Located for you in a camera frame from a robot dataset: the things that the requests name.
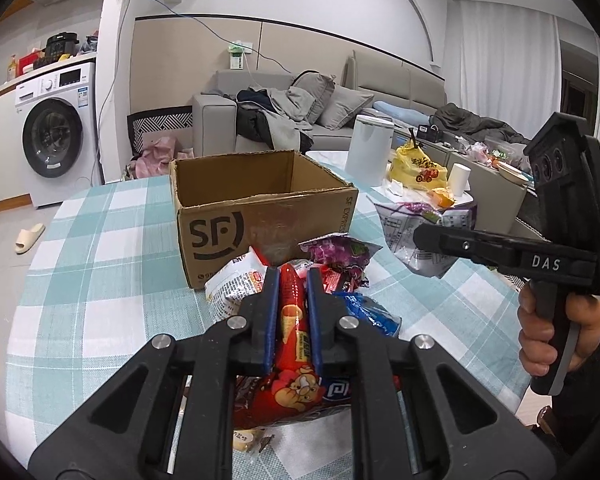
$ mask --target cabinet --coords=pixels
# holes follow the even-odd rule
[[[27,194],[22,177],[26,164],[22,132],[16,120],[13,92],[0,96],[0,200]]]
[[[8,92],[0,96],[0,200],[28,193],[22,176],[26,163],[15,94]]]

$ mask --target finger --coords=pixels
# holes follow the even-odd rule
[[[555,329],[551,321],[529,314],[522,307],[518,309],[518,320],[523,332],[529,339],[549,342],[554,337]]]
[[[518,335],[518,341],[531,362],[548,366],[554,364],[558,358],[558,351],[554,347],[529,339],[522,330]]]
[[[524,350],[520,349],[520,354],[518,354],[518,356],[522,363],[522,367],[529,375],[532,375],[533,377],[542,377],[549,373],[549,367],[547,365],[533,362],[526,356]]]
[[[567,297],[566,313],[569,319],[580,325],[575,354],[584,360],[600,345],[600,300],[593,296],[570,294]],[[577,367],[582,364],[582,361],[577,361],[572,361],[571,365]]]
[[[528,314],[533,314],[536,311],[536,295],[531,290],[531,285],[528,282],[520,290],[518,301],[522,309]]]

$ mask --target slipper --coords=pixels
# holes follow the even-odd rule
[[[24,254],[38,241],[42,231],[45,230],[43,224],[35,224],[31,229],[23,229],[20,231],[18,238],[16,239],[15,250],[16,254]]]

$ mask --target metal screw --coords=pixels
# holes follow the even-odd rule
[[[430,348],[433,348],[433,346],[436,344],[435,339],[433,339],[430,335],[427,334],[417,335],[415,338],[413,338],[413,342],[421,350],[429,350]]]
[[[226,320],[227,325],[231,330],[238,330],[247,326],[247,320],[242,316],[233,316]]]
[[[166,334],[158,334],[151,339],[151,344],[155,349],[168,348],[171,345],[171,336]]]
[[[360,324],[360,322],[353,316],[343,316],[340,318],[339,323],[344,330],[351,330],[352,328],[357,328]]]

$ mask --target pillow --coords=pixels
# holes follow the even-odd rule
[[[336,85],[333,95],[317,123],[327,130],[337,130],[347,124],[373,99],[374,95],[371,92],[359,92]]]
[[[376,101],[374,103],[375,110],[387,114],[389,117],[403,121],[410,126],[420,126],[421,124],[429,124],[429,116],[420,113],[417,110],[410,108],[400,108],[399,106],[390,105],[384,101]]]
[[[291,86],[305,90],[315,98],[314,104],[309,108],[309,113],[306,115],[306,120],[309,124],[314,124],[318,117],[324,111],[329,99],[333,95],[336,88],[336,83],[333,81],[333,76],[325,76],[319,72],[307,71],[302,72]]]

